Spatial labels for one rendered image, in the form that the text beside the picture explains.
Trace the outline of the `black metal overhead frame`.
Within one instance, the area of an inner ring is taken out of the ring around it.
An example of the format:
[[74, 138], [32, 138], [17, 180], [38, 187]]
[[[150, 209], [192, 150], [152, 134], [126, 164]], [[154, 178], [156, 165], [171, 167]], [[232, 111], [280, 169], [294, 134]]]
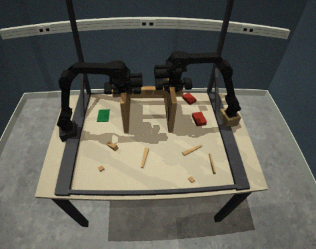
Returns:
[[[221, 56], [221, 53], [223, 50], [227, 28], [229, 25], [229, 20], [230, 20], [232, 8], [233, 8], [233, 3], [234, 3], [234, 0], [227, 1], [225, 16], [224, 16], [223, 25], [221, 28], [221, 34], [220, 34], [217, 51], [216, 51], [216, 53], [218, 53], [219, 56]], [[77, 50], [77, 56], [78, 56], [79, 62], [84, 63], [83, 53], [82, 53], [81, 44], [79, 40], [79, 34], [77, 30], [77, 24], [75, 20], [75, 13], [73, 9], [73, 2], [72, 0], [66, 0], [66, 4], [67, 4], [67, 10], [69, 14], [69, 20], [71, 23], [71, 29], [73, 32], [75, 47]], [[207, 87], [207, 94], [211, 93], [214, 81], [215, 81], [215, 114], [218, 115], [219, 114], [219, 77], [218, 77], [218, 66], [215, 63], [213, 63], [213, 68], [211, 71], [211, 76], [210, 76], [209, 84]], [[89, 86], [89, 80], [88, 80], [87, 74], [85, 74], [85, 76], [84, 74], [80, 75], [81, 117], [84, 117], [85, 115], [84, 83], [85, 83], [87, 94], [91, 96], [91, 89]]]

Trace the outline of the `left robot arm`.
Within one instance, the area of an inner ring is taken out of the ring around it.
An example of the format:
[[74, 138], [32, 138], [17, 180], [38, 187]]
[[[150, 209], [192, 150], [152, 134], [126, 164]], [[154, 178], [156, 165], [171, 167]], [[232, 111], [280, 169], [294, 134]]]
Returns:
[[[221, 60], [222, 58], [218, 53], [186, 53], [183, 51], [173, 51], [170, 57], [166, 60], [166, 65], [155, 65], [154, 75], [155, 79], [165, 79], [169, 76], [178, 80], [181, 78], [182, 72], [187, 72], [187, 65], [197, 64], [197, 63], [215, 63], [227, 84], [226, 90], [228, 90], [227, 95], [225, 95], [225, 100], [228, 104], [227, 110], [224, 110], [229, 118], [237, 117], [237, 112], [241, 110], [239, 107], [239, 101], [235, 96], [235, 91], [233, 88], [232, 75], [233, 69], [227, 60]], [[172, 66], [171, 66], [172, 62]], [[156, 70], [156, 72], [155, 72]], [[169, 72], [170, 71], [170, 72]], [[169, 74], [170, 73], [170, 74]]]

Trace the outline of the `tan wooden rail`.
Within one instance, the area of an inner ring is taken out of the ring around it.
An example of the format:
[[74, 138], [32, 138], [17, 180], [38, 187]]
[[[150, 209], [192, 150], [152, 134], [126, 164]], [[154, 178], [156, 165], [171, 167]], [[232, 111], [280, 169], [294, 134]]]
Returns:
[[[183, 97], [184, 90], [176, 93], [176, 97]], [[113, 97], [121, 97], [120, 95], [114, 95]], [[163, 90], [156, 90], [155, 87], [141, 87], [141, 94], [128, 95], [128, 99], [153, 99], [153, 98], [168, 98], [169, 93]]]

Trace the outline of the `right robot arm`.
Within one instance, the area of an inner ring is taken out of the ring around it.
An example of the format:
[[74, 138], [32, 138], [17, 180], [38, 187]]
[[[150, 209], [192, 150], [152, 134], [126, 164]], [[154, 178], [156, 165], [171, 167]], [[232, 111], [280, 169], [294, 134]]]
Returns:
[[[123, 61], [111, 61], [109, 63], [81, 63], [76, 62], [67, 70], [64, 70], [59, 79], [61, 89], [61, 113], [57, 126], [61, 127], [62, 133], [73, 131], [71, 122], [72, 108], [69, 107], [70, 84], [79, 74], [102, 74], [109, 76], [109, 84], [118, 89], [129, 87], [143, 87], [142, 73], [131, 73]], [[71, 71], [72, 70], [72, 71]], [[68, 107], [68, 108], [67, 108]], [[70, 116], [71, 115], [71, 116]]]

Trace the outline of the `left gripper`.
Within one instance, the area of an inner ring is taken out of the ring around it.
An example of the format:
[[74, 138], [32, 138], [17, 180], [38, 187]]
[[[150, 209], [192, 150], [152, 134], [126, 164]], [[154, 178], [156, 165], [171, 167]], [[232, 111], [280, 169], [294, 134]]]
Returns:
[[180, 78], [178, 80], [174, 80], [169, 76], [168, 81], [163, 81], [163, 79], [155, 79], [156, 90], [163, 90], [163, 85], [164, 85], [164, 90], [167, 91], [168, 93], [170, 93], [170, 87], [175, 87], [175, 92], [182, 91], [183, 85], [185, 85], [186, 90], [191, 90], [193, 87], [191, 78], [183, 78], [183, 79]]

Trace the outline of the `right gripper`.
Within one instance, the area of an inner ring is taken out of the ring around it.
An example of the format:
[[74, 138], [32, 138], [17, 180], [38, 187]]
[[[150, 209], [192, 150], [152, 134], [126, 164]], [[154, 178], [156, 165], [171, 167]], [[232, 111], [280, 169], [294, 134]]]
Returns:
[[[126, 90], [127, 88], [127, 90]], [[114, 95], [119, 95], [121, 93], [127, 93], [127, 95], [130, 94], [141, 94], [141, 87], [129, 87], [127, 85], [124, 89], [118, 89], [117, 87], [112, 87], [112, 85], [109, 84], [109, 82], [104, 83], [104, 93], [106, 95], [111, 95], [112, 94], [112, 89], [113, 89], [113, 94]], [[126, 91], [125, 91], [126, 90]]]

